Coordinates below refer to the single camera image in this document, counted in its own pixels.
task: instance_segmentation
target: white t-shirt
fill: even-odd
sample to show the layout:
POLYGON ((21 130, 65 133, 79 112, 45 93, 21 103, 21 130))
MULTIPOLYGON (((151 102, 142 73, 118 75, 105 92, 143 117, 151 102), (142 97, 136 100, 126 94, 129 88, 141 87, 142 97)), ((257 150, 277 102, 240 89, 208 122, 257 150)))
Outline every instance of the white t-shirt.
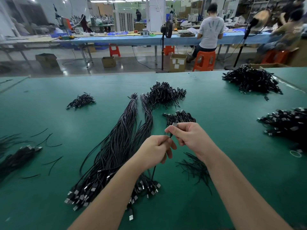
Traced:
POLYGON ((202 34, 199 46, 207 49, 217 47, 217 36, 224 32, 224 19, 210 16, 201 23, 198 33, 202 34))

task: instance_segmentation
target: plastic stool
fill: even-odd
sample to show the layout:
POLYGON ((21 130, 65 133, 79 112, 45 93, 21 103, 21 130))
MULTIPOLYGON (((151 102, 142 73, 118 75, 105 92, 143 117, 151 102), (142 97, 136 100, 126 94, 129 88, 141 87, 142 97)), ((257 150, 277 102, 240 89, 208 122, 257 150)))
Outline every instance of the plastic stool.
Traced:
POLYGON ((175 46, 165 46, 163 51, 164 55, 168 55, 170 52, 175 53, 175 46))
POLYGON ((288 58, 289 51, 276 51, 276 50, 269 50, 265 57, 262 60, 262 64, 274 64, 280 63, 284 64, 288 58))
POLYGON ((195 69, 199 71, 213 71, 213 66, 215 62, 215 51, 199 51, 197 53, 197 57, 195 60, 195 64, 193 67, 193 72, 195 69))
POLYGON ((116 49, 112 50, 112 46, 109 46, 110 56, 118 55, 118 57, 120 57, 120 52, 119 52, 118 46, 115 46, 115 47, 116 47, 116 49))

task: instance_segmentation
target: worker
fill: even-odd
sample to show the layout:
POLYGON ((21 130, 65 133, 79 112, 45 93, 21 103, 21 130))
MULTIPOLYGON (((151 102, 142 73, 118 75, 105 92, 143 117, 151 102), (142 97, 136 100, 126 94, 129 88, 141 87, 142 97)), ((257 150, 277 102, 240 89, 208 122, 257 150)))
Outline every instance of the worker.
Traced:
POLYGON ((136 21, 139 22, 141 20, 141 17, 142 17, 141 12, 138 11, 138 9, 136 9, 136 13, 135 14, 136 14, 136 21))
POLYGON ((257 54, 253 61, 254 64, 260 63, 267 51, 275 50, 292 50, 296 48, 301 39, 301 33, 303 30, 303 9, 297 9, 290 14, 288 22, 277 28, 270 34, 271 38, 276 38, 276 41, 261 45, 257 49, 257 54))
MULTIPOLYGON (((165 132, 172 133, 180 146, 186 145, 205 163, 236 229, 292 229, 261 197, 199 124, 178 123, 177 127, 168 126, 165 132)), ((171 148, 175 150, 177 146, 167 135, 152 135, 147 138, 136 154, 118 170, 108 185, 68 229, 117 229, 137 179, 142 172, 159 162, 164 164, 166 155, 172 158, 171 148)))
POLYGON ((294 2, 289 2, 289 4, 285 5, 282 8, 282 13, 280 14, 278 26, 282 26, 288 22, 290 15, 293 11, 297 9, 304 8, 304 1, 305 0, 295 0, 294 2))
POLYGON ((82 26, 84 32, 88 32, 88 33, 93 32, 90 29, 90 27, 88 26, 88 23, 86 21, 86 16, 84 14, 81 15, 81 26, 82 26))
POLYGON ((208 17, 202 21, 197 34, 197 39, 201 38, 201 42, 195 47, 192 56, 187 59, 187 63, 194 60, 199 51, 215 51, 217 39, 223 37, 224 20, 217 16, 217 4, 211 3, 207 13, 208 17))

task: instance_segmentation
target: gray floor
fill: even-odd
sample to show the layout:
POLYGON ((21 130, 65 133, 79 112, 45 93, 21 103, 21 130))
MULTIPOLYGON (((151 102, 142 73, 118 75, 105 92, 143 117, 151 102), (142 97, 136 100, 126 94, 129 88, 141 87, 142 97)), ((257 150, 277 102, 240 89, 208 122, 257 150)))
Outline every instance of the gray floor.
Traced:
MULTIPOLYGON (((10 76, 28 76, 31 77, 55 77, 55 76, 80 76, 80 75, 95 75, 95 74, 120 74, 120 73, 147 73, 155 72, 157 68, 161 68, 161 49, 158 49, 158 65, 155 65, 154 47, 119 47, 121 57, 116 57, 116 67, 104 68, 101 58, 103 56, 109 56, 109 50, 98 50, 92 53, 93 64, 86 68, 80 51, 72 51, 70 49, 38 49, 25 51, 25 55, 30 61, 33 69, 30 69, 29 65, 25 62, 19 52, 10 53, 14 62, 8 62, 8 57, 1 52, 0 61, 3 65, 9 66, 11 71, 9 73, 2 73, 2 77, 10 76), (57 56, 59 68, 55 69, 43 69, 39 62, 35 60, 35 55, 40 53, 53 53, 57 56)), ((234 51, 234 48, 230 47, 228 57, 223 60, 226 47, 223 46, 219 58, 215 61, 214 69, 224 69, 225 65, 233 65, 239 49, 234 51)), ((178 46, 175 53, 179 54, 191 54, 193 49, 191 47, 178 46)), ((246 63, 247 58, 252 58, 255 55, 255 48, 245 47, 243 53, 240 56, 238 65, 246 63)), ((169 67, 170 55, 164 56, 164 68, 169 67)), ((186 71, 192 71, 194 62, 186 65, 186 71)))

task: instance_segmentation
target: fan stand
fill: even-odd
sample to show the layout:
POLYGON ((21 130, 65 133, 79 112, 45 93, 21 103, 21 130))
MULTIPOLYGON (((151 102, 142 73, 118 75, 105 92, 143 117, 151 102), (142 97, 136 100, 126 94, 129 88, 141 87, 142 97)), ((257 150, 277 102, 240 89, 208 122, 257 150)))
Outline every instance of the fan stand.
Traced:
POLYGON ((236 67, 236 65, 237 65, 237 62, 238 62, 239 57, 240 57, 240 55, 241 55, 241 52, 242 52, 242 49, 243 49, 243 47, 244 47, 245 41, 246 41, 246 39, 248 38, 248 35, 249 35, 250 32, 251 32, 251 28, 252 28, 252 26, 249 25, 249 26, 248 26, 248 29, 245 31, 244 38, 243 38, 243 43, 242 43, 242 46, 240 47, 240 51, 239 51, 239 54, 238 54, 238 56, 237 56, 237 58, 236 58, 235 64, 234 64, 233 66, 231 66, 231 65, 226 65, 226 66, 224 67, 225 70, 230 70, 230 69, 235 70, 235 69, 238 68, 238 67, 236 67))
POLYGON ((164 64, 164 36, 165 34, 162 34, 162 64, 161 69, 158 69, 156 73, 168 73, 168 70, 164 70, 163 64, 164 64))

